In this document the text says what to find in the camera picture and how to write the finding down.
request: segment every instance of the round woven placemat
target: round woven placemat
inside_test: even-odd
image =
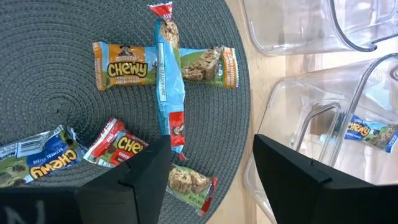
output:
[[[147,142],[160,137],[155,86],[95,86],[91,43],[153,45],[158,0],[0,1],[0,143],[71,126],[89,146],[109,117],[125,122]],[[239,88],[186,83],[187,162],[202,174],[219,177],[209,214],[165,195],[160,223],[204,223],[227,193],[244,149],[249,121],[249,75],[234,19],[223,0],[174,1],[180,45],[236,49]],[[32,185],[81,185],[107,169],[82,162]]]

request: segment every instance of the transparent plastic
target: transparent plastic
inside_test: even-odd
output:
[[[244,0],[252,41],[267,55],[358,50],[398,34],[398,0]]]
[[[398,183],[398,149],[386,153],[345,139],[354,114],[365,121],[398,124],[398,54],[281,79],[258,133],[372,184]],[[276,223],[253,158],[244,183]]]

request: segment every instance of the woven texture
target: woven texture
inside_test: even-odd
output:
[[[125,122],[147,142],[160,137],[155,86],[95,86],[91,43],[153,45],[157,0],[2,0],[0,1],[0,143],[54,129],[73,127],[89,146],[109,117]],[[209,214],[165,195],[160,223],[205,223],[227,193],[238,168],[248,130],[249,75],[239,32],[223,0],[174,1],[180,46],[235,47],[239,88],[186,83],[187,162],[220,181]],[[81,185],[107,169],[82,162],[32,185]]]

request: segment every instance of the granola bar wrapper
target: granola bar wrapper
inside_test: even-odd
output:
[[[111,118],[84,158],[94,164],[113,168],[135,156],[146,146],[148,143],[124,129],[123,122]]]
[[[345,139],[361,141],[369,146],[392,152],[398,138],[398,124],[382,124],[364,121],[354,115],[348,126]]]
[[[217,177],[206,177],[193,169],[171,164],[166,191],[195,207],[203,217],[210,208],[217,181]]]
[[[146,85],[156,81],[156,48],[93,43],[97,89]]]
[[[184,98],[178,28],[172,18],[172,2],[149,6],[160,19],[155,23],[157,49],[156,96],[160,130],[171,137],[172,150],[181,160],[185,144]]]
[[[156,47],[93,43],[97,89],[114,85],[149,85],[156,82]],[[189,82],[236,88],[239,70],[235,49],[180,49],[182,78]]]
[[[78,164],[87,148],[72,128],[36,134],[0,147],[0,187],[26,184]]]

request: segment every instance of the light wood surface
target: light wood surface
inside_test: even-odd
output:
[[[226,0],[239,29],[248,60],[251,85],[251,119],[248,140],[239,169],[226,197],[210,218],[210,224],[219,223],[271,223],[254,199],[244,188],[243,174],[251,155],[254,134],[259,129],[269,93],[282,77],[298,75],[322,68],[331,68],[371,58],[381,57],[397,51],[397,40],[378,44],[372,53],[343,52],[321,55],[294,55],[267,57],[251,42],[242,0]]]

